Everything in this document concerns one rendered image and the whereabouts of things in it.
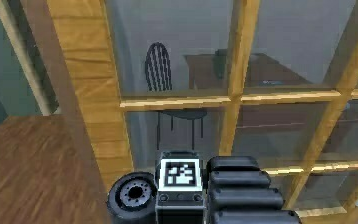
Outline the black slatted chair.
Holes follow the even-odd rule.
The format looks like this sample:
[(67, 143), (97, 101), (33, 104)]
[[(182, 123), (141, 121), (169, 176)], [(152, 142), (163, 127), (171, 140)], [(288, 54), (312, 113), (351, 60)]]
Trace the black slatted chair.
[[(152, 43), (146, 53), (144, 74), (150, 92), (168, 92), (173, 90), (171, 63), (167, 48), (161, 42)], [(204, 137), (204, 118), (208, 112), (205, 108), (165, 109), (157, 111), (156, 147), (160, 149), (161, 115), (170, 117), (170, 130), (174, 130), (174, 119), (191, 122), (191, 149), (195, 149), (195, 121), (200, 121), (200, 136)]]

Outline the wooden glass-paned door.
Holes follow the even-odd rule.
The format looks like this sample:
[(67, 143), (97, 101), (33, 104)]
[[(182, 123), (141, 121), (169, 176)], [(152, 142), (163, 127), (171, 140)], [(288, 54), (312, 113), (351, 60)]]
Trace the wooden glass-paned door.
[[(157, 111), (205, 108), (203, 159), (249, 155), (305, 224), (358, 224), (358, 0), (46, 0), (103, 182), (191, 149), (191, 122)], [(165, 45), (173, 90), (150, 92), (149, 46)], [(263, 53), (328, 91), (245, 95)], [(224, 89), (189, 87), (185, 55), (224, 56)], [(323, 103), (300, 131), (242, 133), (248, 105)]]

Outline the dark brown wooden table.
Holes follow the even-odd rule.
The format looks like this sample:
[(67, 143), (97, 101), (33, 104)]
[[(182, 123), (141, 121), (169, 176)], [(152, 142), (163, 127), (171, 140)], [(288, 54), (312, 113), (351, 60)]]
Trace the dark brown wooden table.
[[(191, 89), (224, 89), (220, 71), (224, 56), (214, 54), (185, 55)], [(263, 53), (251, 56), (248, 64), (245, 95), (271, 92), (292, 93), (332, 90), (326, 84), (312, 84), (291, 69)], [(323, 103), (248, 105), (240, 108), (237, 130), (242, 133), (300, 131), (305, 128), (310, 110)]]

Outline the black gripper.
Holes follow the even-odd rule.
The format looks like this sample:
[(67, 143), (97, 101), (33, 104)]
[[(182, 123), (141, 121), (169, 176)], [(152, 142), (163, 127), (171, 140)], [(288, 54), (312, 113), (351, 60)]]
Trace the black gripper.
[(132, 172), (122, 176), (107, 196), (111, 224), (156, 224), (157, 188), (149, 172)]

